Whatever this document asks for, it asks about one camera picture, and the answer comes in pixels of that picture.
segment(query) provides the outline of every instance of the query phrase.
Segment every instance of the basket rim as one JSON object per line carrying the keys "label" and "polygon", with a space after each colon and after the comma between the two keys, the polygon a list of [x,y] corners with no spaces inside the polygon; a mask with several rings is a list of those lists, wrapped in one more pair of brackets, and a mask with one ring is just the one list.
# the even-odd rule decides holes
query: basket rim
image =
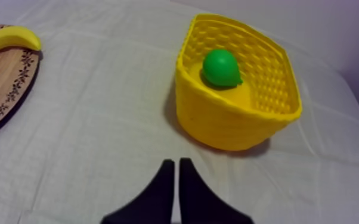
{"label": "basket rim", "polygon": [[[268,112],[256,110],[256,109],[253,109],[253,108],[239,107],[238,105],[236,105],[232,101],[230,101],[230,100],[228,100],[228,99],[226,99],[224,97],[221,97],[221,96],[219,96],[218,94],[216,94],[214,92],[207,91],[205,88],[203,88],[201,86],[201,84],[195,82],[195,80],[193,80],[190,77],[190,75],[188,74],[188,72],[185,70],[185,66],[183,64],[182,56],[184,55],[185,47],[188,44],[188,41],[189,41],[189,38],[191,36],[192,30],[194,29],[195,23],[197,21],[203,21],[203,20],[215,20],[215,21],[222,22],[222,23],[223,22],[225,23],[225,20],[231,21],[231,22],[235,23],[237,26],[233,26],[233,25],[230,25],[230,24],[228,24],[228,26],[233,26],[234,28],[240,29],[243,32],[248,32],[251,35],[253,35],[254,37],[264,41],[265,43],[267,43],[274,50],[279,51],[279,53],[281,53],[281,56],[283,57],[285,65],[286,65],[285,69],[287,70],[287,72],[292,77],[291,78],[292,84],[296,88],[296,94],[297,94],[297,96],[296,96],[297,99],[296,100],[298,102],[297,109],[294,112],[288,113],[288,114],[274,114],[274,113],[268,113]],[[301,96],[300,96],[300,93],[299,93],[298,84],[296,82],[295,74],[294,74],[294,72],[292,70],[292,66],[291,66],[291,63],[290,63],[290,61],[288,59],[286,51],[280,45],[278,45],[273,40],[271,40],[269,37],[263,35],[262,33],[259,33],[258,31],[251,28],[247,24],[241,23],[241,22],[233,20],[231,18],[224,17],[224,16],[218,15],[218,14],[197,14],[197,15],[195,15],[194,18],[192,19],[192,22],[191,22],[191,25],[189,27],[189,30],[188,30],[187,36],[185,38],[185,41],[182,44],[181,51],[179,52],[179,55],[178,55],[178,58],[177,58],[177,69],[179,70],[179,73],[182,74],[182,77],[188,82],[188,84],[193,89],[195,89],[197,92],[200,92],[203,95],[207,95],[212,100],[214,100],[217,104],[221,104],[222,106],[227,107],[227,109],[230,109],[233,112],[241,113],[241,114],[248,114],[248,115],[255,115],[255,116],[263,117],[264,119],[274,119],[274,120],[278,120],[278,121],[287,121],[287,122],[291,122],[293,120],[296,120],[302,114],[302,100],[301,100]]]}

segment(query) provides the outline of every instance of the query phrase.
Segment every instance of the wooden board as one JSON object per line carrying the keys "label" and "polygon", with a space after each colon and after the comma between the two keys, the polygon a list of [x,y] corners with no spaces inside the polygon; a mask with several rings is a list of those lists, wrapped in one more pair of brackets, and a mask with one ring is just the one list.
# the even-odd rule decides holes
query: wooden board
{"label": "wooden board", "polygon": [[0,51],[0,123],[6,122],[25,99],[35,80],[38,64],[36,51],[24,48]]}

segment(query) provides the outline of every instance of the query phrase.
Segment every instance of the cutting board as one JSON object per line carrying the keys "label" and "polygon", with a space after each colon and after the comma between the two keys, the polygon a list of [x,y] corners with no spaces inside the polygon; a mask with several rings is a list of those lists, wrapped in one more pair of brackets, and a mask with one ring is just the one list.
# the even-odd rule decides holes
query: cutting board
{"label": "cutting board", "polygon": [[39,53],[24,48],[0,51],[0,127],[23,103],[35,81]]}

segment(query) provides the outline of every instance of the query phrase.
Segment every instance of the wall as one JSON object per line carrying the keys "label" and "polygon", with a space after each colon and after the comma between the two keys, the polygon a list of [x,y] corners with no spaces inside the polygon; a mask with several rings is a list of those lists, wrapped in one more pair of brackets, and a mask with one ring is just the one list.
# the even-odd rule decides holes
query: wall
{"label": "wall", "polygon": [[227,15],[322,58],[359,102],[359,0],[172,0]]}

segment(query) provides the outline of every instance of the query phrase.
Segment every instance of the floral border pattern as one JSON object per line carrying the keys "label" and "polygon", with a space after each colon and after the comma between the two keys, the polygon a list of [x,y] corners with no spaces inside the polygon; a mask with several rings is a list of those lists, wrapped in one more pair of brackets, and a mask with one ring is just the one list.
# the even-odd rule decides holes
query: floral border pattern
{"label": "floral border pattern", "polygon": [[7,103],[14,102],[16,100],[16,97],[20,94],[22,84],[27,82],[26,79],[29,77],[29,67],[33,62],[35,62],[31,58],[32,55],[33,51],[28,49],[23,50],[23,55],[21,56],[23,68],[19,70],[18,78],[16,78],[13,83],[13,89],[7,94],[7,98],[5,99],[4,103],[0,105],[0,116],[3,116],[6,113],[9,108]]}

